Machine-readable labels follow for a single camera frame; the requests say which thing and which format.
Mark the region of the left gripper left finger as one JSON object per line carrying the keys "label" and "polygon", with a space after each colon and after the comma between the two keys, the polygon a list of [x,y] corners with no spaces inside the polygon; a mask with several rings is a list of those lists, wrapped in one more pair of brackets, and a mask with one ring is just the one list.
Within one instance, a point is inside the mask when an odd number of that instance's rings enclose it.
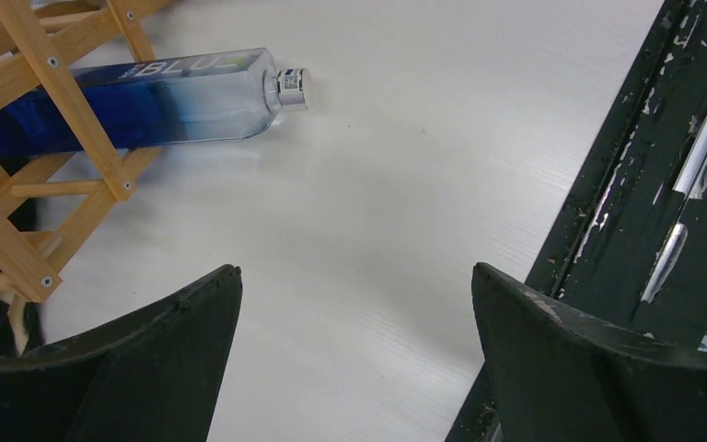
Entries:
{"label": "left gripper left finger", "polygon": [[0,357],[0,441],[204,441],[242,293],[226,264],[92,330]]}

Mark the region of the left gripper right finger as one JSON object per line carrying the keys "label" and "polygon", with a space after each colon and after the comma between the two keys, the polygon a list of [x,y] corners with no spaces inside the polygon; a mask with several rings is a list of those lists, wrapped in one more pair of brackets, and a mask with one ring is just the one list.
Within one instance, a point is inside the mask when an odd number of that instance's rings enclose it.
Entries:
{"label": "left gripper right finger", "polygon": [[707,441],[707,353],[546,297],[490,264],[472,304],[507,441]]}

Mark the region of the blue glass bottle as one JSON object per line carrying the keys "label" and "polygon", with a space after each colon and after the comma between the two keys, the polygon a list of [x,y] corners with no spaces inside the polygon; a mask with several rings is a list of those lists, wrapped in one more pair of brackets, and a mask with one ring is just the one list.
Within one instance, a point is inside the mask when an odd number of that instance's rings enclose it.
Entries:
{"label": "blue glass bottle", "polygon": [[[251,138],[280,113],[307,110],[312,91],[308,69],[277,69],[266,48],[78,68],[72,74],[117,149]],[[82,148],[42,88],[0,110],[2,155]]]}

